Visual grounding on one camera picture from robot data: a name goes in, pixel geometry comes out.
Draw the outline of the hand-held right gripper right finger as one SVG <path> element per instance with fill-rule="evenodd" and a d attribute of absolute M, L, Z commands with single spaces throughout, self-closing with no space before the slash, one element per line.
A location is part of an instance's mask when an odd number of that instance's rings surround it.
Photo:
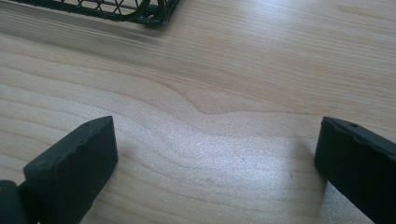
<path fill-rule="evenodd" d="M 396 143 L 358 124 L 325 117 L 314 164 L 375 224 L 396 224 Z"/>

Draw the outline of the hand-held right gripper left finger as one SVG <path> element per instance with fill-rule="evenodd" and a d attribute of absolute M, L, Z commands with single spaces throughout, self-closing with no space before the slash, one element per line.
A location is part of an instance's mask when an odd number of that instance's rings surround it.
<path fill-rule="evenodd" d="M 28 224 L 79 224 L 118 162 L 113 118 L 88 121 L 24 168 Z"/>

